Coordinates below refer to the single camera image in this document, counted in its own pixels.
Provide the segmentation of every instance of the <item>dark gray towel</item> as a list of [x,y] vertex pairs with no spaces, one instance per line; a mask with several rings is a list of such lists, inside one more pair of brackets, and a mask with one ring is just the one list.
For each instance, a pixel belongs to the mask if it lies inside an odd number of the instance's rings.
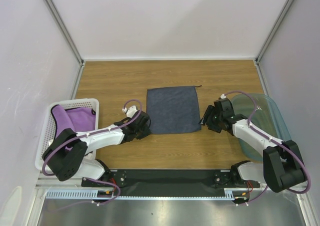
[[153,134],[180,134],[201,130],[195,86],[150,89],[146,101]]

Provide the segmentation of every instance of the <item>metal floor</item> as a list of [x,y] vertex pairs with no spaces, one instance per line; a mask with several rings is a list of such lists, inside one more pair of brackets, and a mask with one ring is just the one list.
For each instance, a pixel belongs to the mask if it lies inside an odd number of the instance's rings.
[[116,200],[97,207],[81,204],[50,213],[76,200],[45,200],[38,226],[304,226],[295,194],[267,191],[246,206],[231,201]]

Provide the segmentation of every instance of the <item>folded cloth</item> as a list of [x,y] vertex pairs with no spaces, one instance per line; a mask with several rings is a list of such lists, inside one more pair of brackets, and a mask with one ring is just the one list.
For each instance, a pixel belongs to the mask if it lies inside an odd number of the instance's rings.
[[153,134],[180,134],[201,130],[195,86],[149,89],[146,101]]
[[96,127],[96,112],[91,108],[79,107],[65,110],[62,106],[55,105],[51,109],[51,115],[55,121],[54,138],[67,128],[75,132],[86,132],[95,130]]

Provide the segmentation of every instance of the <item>white panel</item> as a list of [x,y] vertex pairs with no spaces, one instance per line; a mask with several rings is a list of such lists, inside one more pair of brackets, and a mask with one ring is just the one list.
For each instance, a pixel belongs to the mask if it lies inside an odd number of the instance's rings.
[[320,1],[296,0],[262,58],[271,97],[311,173],[320,215]]
[[13,224],[20,226],[39,175],[36,148],[46,107],[70,98],[79,64],[43,0],[0,0],[0,19],[0,215],[21,186]]
[[84,59],[256,57],[286,0],[54,0]]

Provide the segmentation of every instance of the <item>wooden table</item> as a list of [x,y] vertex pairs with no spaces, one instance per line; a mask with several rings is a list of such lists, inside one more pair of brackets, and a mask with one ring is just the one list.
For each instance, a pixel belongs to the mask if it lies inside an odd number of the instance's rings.
[[[103,128],[124,118],[122,107],[129,99],[139,99],[145,111],[147,89],[190,85],[202,85],[196,89],[200,117],[228,91],[262,93],[251,60],[102,61],[86,63],[76,97],[99,101]],[[247,159],[237,138],[207,127],[108,146],[98,150],[97,158],[114,169],[227,169]]]

